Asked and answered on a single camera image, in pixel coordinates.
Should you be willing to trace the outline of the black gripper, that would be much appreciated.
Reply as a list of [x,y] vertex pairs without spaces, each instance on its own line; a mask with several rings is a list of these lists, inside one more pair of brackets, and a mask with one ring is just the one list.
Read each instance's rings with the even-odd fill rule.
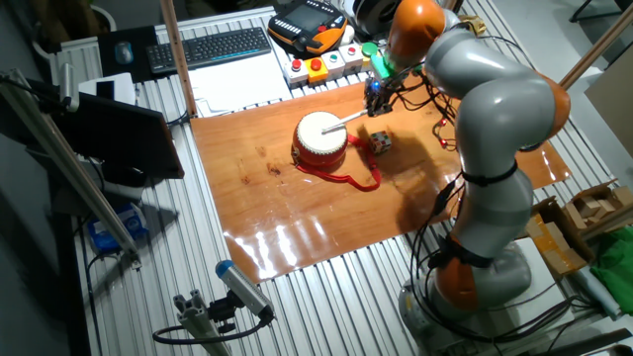
[[392,111],[390,100],[393,95],[394,91],[381,80],[374,77],[367,78],[364,88],[367,115],[378,117],[390,113]]

